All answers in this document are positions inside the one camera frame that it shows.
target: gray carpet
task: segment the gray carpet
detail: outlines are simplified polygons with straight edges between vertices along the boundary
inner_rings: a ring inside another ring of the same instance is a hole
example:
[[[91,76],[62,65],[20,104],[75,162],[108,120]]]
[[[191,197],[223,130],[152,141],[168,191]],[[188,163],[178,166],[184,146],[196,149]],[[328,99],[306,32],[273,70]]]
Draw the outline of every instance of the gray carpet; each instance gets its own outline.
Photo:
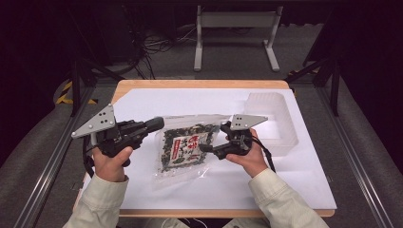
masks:
[[[195,42],[192,40],[177,44],[167,52],[151,55],[151,65],[159,79],[284,79],[289,71],[302,68],[301,63],[320,29],[321,26],[278,29],[274,44],[280,66],[280,72],[277,73],[270,68],[261,43],[264,30],[260,29],[252,29],[242,35],[231,30],[206,32],[201,72],[193,71]],[[124,76],[128,79],[139,78],[135,71]],[[326,218],[325,221],[330,227],[379,227],[346,159],[345,148],[331,115],[326,111],[326,104],[319,99],[317,89],[309,83],[310,79],[310,76],[304,77],[290,86],[296,90],[297,103],[323,170],[332,180],[330,186],[338,209],[333,217]],[[91,97],[98,99],[99,103],[86,105],[78,125],[110,102],[115,87],[116,85],[111,84],[97,85]],[[60,94],[60,89],[55,92],[55,96]],[[399,216],[403,208],[402,176],[343,83],[340,86],[338,110],[339,119],[392,224],[394,227],[403,227],[403,218]],[[18,219],[59,140],[70,112],[70,104],[56,105],[21,141],[0,169],[1,227],[12,227]],[[71,215],[78,194],[77,185],[85,174],[81,146],[80,140],[72,141],[69,146],[35,227],[62,227]],[[122,227],[142,227],[142,224],[144,219],[140,218],[121,218],[119,222]]]

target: person's right hand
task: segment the person's right hand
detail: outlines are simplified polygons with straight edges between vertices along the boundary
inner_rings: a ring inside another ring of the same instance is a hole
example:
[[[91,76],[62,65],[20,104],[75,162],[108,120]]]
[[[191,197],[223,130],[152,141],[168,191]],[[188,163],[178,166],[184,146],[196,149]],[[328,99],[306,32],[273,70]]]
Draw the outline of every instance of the person's right hand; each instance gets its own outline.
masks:
[[[255,129],[251,128],[250,131],[254,137],[258,137]],[[268,168],[263,153],[261,152],[261,147],[255,142],[252,143],[252,148],[247,155],[241,156],[228,154],[225,158],[233,163],[241,165],[246,173],[252,178]]]

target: transparent plastic container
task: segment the transparent plastic container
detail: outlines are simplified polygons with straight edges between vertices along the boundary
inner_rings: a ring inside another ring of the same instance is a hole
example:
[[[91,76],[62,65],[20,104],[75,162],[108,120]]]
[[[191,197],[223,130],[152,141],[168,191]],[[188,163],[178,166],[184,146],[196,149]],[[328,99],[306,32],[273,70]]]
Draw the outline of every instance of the transparent plastic container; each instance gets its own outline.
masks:
[[[251,93],[245,103],[244,114],[268,118],[268,121],[253,128],[272,156],[285,156],[298,144],[297,132],[282,94]]]

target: beige jacket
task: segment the beige jacket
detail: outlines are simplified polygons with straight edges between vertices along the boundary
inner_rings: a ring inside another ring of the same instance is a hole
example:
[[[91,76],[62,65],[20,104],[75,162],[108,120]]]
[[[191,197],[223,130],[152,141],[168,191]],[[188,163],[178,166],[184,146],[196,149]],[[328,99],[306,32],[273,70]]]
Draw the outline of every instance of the beige jacket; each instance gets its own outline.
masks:
[[[64,228],[115,228],[127,183],[128,180],[111,183],[94,175]],[[328,227],[302,197],[272,170],[259,173],[249,181],[249,187],[270,224],[265,218],[234,218],[224,228]],[[175,218],[149,219],[144,227],[188,228]]]

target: white metal stand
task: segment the white metal stand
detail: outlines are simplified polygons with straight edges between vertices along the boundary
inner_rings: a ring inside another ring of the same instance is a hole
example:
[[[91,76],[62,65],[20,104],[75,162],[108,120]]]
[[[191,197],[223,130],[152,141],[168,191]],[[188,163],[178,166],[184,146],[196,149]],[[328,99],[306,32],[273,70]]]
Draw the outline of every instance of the white metal stand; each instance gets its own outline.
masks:
[[[273,71],[279,71],[276,55],[273,51],[273,42],[281,12],[282,7],[278,7],[277,11],[262,12],[202,12],[201,6],[198,6],[198,37],[194,70],[202,70],[202,28],[270,28],[270,37],[268,40],[263,40],[263,44]]]

